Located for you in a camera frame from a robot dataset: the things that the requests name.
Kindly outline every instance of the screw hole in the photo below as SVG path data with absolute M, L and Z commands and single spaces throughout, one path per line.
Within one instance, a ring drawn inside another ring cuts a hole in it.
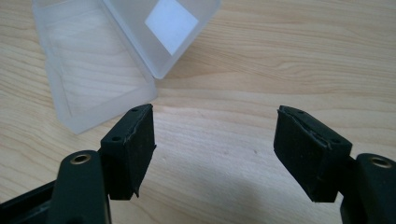
M 118 136 L 115 136 L 115 137 L 113 137 L 113 138 L 111 139 L 111 141 L 113 141 L 113 142 L 118 142 L 118 141 L 120 141 L 120 140 L 121 140 L 121 138 L 118 137 Z
M 82 154 L 82 155 L 77 155 L 75 158 L 73 158 L 70 163 L 74 164 L 74 165 L 79 165 L 82 164 L 88 160 L 91 159 L 91 155 L 89 154 Z
M 338 139 L 332 139 L 332 142 L 334 142 L 334 143 L 341 143 L 341 141 L 340 140 L 338 140 Z
M 372 158 L 370 158 L 370 161 L 372 164 L 374 164 L 378 167 L 381 167 L 381 168 L 388 169 L 388 168 L 392 167 L 392 164 L 390 164 L 388 161 L 378 158 L 378 157 L 372 157 Z

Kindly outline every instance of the black plastic arm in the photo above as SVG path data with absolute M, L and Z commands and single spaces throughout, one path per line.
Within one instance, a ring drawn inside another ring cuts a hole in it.
M 352 144 L 306 112 L 282 105 L 274 149 L 316 203 L 344 195 L 344 223 L 396 223 L 396 163 L 375 154 L 349 157 Z
M 107 194 L 113 200 L 138 196 L 155 147 L 152 105 L 135 107 L 98 152 L 66 157 L 55 181 L 0 204 L 0 223 L 111 223 Z

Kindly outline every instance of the wooden table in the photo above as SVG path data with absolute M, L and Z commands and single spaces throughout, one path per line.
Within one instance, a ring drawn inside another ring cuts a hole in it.
M 31 3 L 0 0 L 0 202 L 56 178 L 60 161 L 120 119 L 83 134 L 56 118 Z M 114 223 L 340 223 L 277 159 L 276 110 L 307 111 L 396 160 L 396 2 L 223 0 L 164 80 L 158 145 L 141 197 Z

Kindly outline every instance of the plastic container lid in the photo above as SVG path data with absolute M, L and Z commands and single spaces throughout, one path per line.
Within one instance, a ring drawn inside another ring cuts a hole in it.
M 58 119 L 82 133 L 156 98 L 220 0 L 32 0 Z

